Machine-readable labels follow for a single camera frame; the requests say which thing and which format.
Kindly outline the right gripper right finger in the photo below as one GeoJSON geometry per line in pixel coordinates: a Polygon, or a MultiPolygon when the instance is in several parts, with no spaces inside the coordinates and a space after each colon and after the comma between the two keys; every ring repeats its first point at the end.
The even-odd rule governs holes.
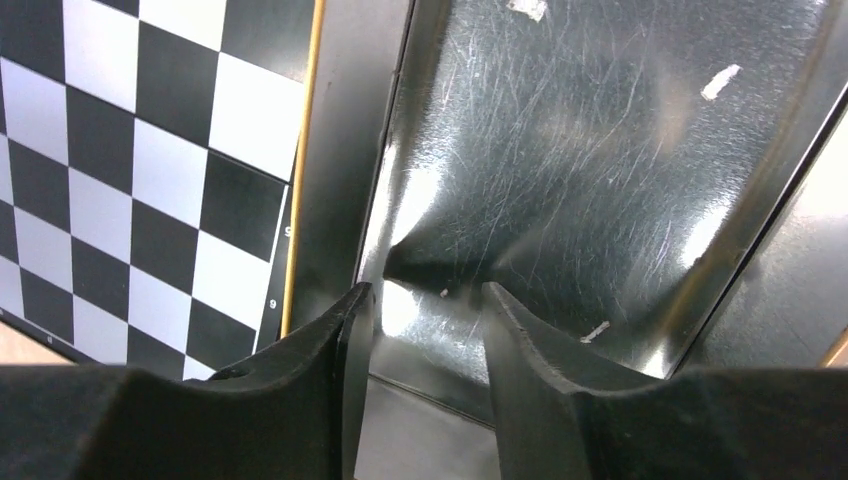
{"type": "Polygon", "coordinates": [[[484,335],[504,479],[607,479],[591,407],[657,379],[593,353],[496,282],[483,285],[484,335]]]}

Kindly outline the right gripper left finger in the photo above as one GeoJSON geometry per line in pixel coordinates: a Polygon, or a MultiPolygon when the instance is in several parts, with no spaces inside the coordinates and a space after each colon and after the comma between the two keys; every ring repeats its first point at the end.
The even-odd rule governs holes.
{"type": "Polygon", "coordinates": [[[205,381],[188,479],[351,479],[363,421],[374,293],[358,283],[318,318],[205,381]]]}

